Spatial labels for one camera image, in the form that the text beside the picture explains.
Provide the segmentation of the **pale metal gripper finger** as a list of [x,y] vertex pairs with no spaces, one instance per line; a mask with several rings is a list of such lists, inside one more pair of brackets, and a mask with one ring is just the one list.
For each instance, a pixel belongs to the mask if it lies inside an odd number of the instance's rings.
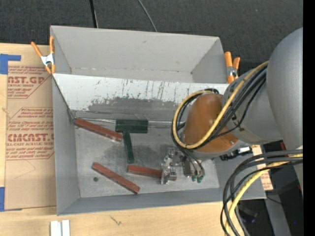
[[161,184],[167,184],[169,181],[176,181],[177,173],[175,168],[165,168],[162,170]]
[[163,168],[165,169],[172,169],[177,167],[178,164],[174,161],[173,157],[165,156],[164,162],[163,162]]

